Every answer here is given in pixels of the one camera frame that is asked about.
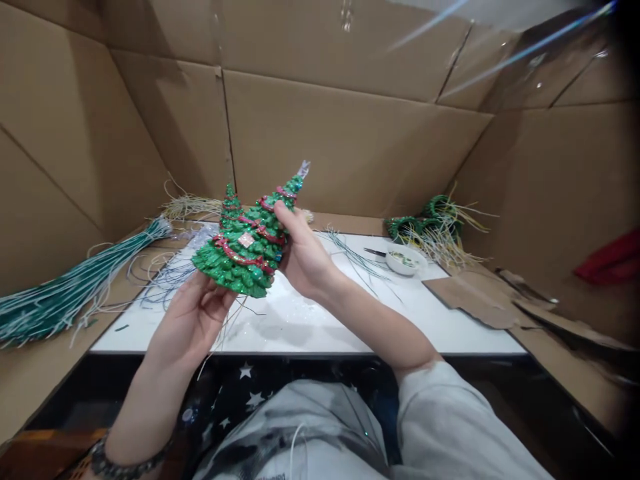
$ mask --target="red fabric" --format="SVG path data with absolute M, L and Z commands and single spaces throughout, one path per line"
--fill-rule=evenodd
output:
M 614 285 L 638 277 L 640 275 L 640 229 L 602 247 L 573 272 L 594 285 Z

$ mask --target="small green christmas tree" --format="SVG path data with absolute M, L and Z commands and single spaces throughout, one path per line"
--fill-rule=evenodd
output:
M 196 268 L 222 287 L 254 298 L 266 297 L 286 242 L 284 227 L 273 206 L 282 200 L 293 210 L 308 170 L 309 163 L 304 162 L 284 187 L 262 197 L 246 215 L 230 221 L 227 229 L 193 256 Z
M 233 190 L 233 185 L 228 183 L 227 195 L 225 196 L 225 200 L 222 202 L 220 228 L 222 230 L 227 230 L 232 224 L 234 224 L 235 220 L 237 220 L 240 215 L 242 215 L 242 205 L 240 205 L 238 195 Z

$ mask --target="table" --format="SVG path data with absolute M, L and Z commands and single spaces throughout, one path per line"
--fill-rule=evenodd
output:
M 416 324 L 439 352 L 460 355 L 526 354 L 526 350 L 506 331 L 492 330 L 464 312 L 449 310 L 421 283 L 422 280 L 446 277 L 446 272 L 440 266 L 424 259 L 414 277 L 402 277 L 380 269 L 380 273 L 389 281 L 369 278 L 366 271 L 352 264 L 332 241 L 325 238 L 326 234 L 317 235 L 340 270 Z M 341 238 L 358 254 L 378 261 L 383 259 L 366 253 L 364 247 L 386 252 L 387 244 L 391 241 L 385 237 L 350 234 L 341 234 Z M 192 268 L 189 259 L 195 252 L 197 241 L 198 238 L 194 238 L 168 266 Z M 149 288 L 149 297 L 156 291 L 162 292 L 157 286 Z M 371 352 L 324 308 L 298 294 L 280 272 L 276 272 L 274 284 L 266 298 L 248 298 L 245 306 L 235 321 L 227 326 L 226 332 L 220 335 L 212 351 L 220 354 L 272 355 L 351 355 Z M 239 302 L 231 312 L 236 308 L 239 308 Z M 162 302 L 145 302 L 139 297 L 106 330 L 90 352 L 146 352 L 164 312 Z

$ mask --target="green wire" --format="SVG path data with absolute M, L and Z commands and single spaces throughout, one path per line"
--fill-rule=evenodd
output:
M 170 222 L 158 217 L 144 232 L 84 260 L 64 275 L 0 298 L 1 348 L 22 346 L 72 327 L 80 310 L 93 301 L 81 318 L 88 325 L 88 316 L 100 308 L 120 268 L 140 250 L 171 232 Z

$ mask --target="right hand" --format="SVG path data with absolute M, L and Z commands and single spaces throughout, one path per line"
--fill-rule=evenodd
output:
M 302 210 L 292 212 L 282 201 L 277 201 L 273 210 L 290 236 L 280 270 L 301 295 L 323 300 L 341 278 L 340 270 L 309 228 Z

